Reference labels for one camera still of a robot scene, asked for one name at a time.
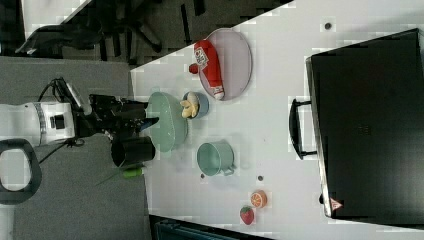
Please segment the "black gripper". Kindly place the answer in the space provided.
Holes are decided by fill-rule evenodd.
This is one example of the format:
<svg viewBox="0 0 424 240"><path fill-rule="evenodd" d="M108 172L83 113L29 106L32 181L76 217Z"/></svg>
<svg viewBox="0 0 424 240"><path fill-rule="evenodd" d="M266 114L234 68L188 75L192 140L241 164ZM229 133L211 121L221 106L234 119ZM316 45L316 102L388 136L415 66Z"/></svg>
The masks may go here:
<svg viewBox="0 0 424 240"><path fill-rule="evenodd" d="M89 95L90 114L77 112L74 117L75 134L78 138L91 137L97 133L130 136L139 133L158 121L158 117L146 118L147 102L110 95Z"/></svg>

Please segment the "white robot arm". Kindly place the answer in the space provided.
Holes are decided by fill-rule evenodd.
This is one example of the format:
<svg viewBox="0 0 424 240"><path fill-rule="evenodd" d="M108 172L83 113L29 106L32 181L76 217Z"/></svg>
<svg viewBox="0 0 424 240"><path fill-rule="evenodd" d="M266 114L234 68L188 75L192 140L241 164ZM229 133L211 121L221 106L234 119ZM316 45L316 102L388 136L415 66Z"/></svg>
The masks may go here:
<svg viewBox="0 0 424 240"><path fill-rule="evenodd" d="M104 134L110 141L124 140L159 121L146 116L147 106L146 102L98 94L91 94L83 108L57 101L3 104L1 138L24 139L33 147L76 146L95 134Z"/></svg>

